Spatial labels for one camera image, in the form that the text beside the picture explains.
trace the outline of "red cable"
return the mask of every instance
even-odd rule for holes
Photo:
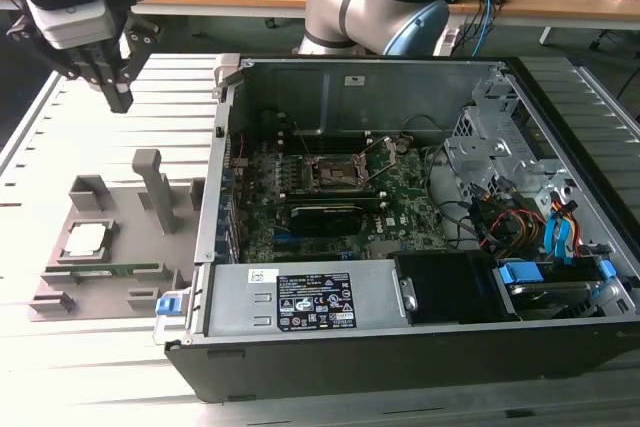
[[[240,134],[240,152],[238,153],[238,157],[234,162],[234,165],[233,165],[234,167],[238,166],[238,163],[240,162],[240,159],[242,158],[243,153],[244,153],[244,134]]]

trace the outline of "blue drive latch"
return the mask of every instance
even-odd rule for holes
[[[544,281],[535,262],[507,262],[499,270],[502,281],[507,285]]]

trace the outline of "blue cable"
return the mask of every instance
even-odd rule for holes
[[[491,0],[487,0],[487,13],[484,16],[484,25],[482,26],[482,31],[480,32],[480,38],[478,39],[478,43],[476,44],[476,48],[473,51],[473,54],[471,54],[471,57],[476,56],[476,54],[478,53],[478,50],[480,49],[480,46],[484,42],[484,39],[487,33],[487,27],[489,27],[490,15],[491,15]]]

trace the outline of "green circuit board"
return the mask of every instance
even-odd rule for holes
[[[318,156],[313,170],[306,155],[283,155],[263,144],[246,169],[238,204],[245,226],[241,262],[381,259],[395,251],[445,248],[442,219],[424,190],[422,155],[418,149],[408,148],[397,155],[393,167],[371,180],[367,189],[384,192],[386,206],[365,214],[356,235],[300,238],[287,228],[287,209],[279,204],[282,192],[352,189],[348,175],[353,154]],[[385,149],[367,156],[370,174],[388,164]]]

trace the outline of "blue tab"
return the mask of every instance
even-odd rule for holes
[[[502,281],[505,284],[513,284],[516,280],[513,278],[513,275],[511,275],[511,271],[509,270],[509,268],[506,265],[503,265],[502,267],[500,267],[500,275],[502,276]]]
[[[607,280],[615,277],[618,274],[616,272],[616,268],[609,260],[600,261],[600,272],[602,272],[602,275],[604,275],[604,278]]]
[[[544,229],[544,250],[547,254],[553,251],[553,233],[556,230],[556,219],[549,216],[547,227]]]
[[[544,281],[540,269],[535,262],[509,262],[500,267],[500,275],[505,284]]]
[[[180,315],[182,299],[162,297],[156,302],[156,315]]]
[[[562,259],[565,264],[571,263],[571,259],[567,257],[567,239],[569,238],[569,232],[571,232],[571,224],[568,220],[562,219],[558,238],[556,239],[554,255],[556,259]]]

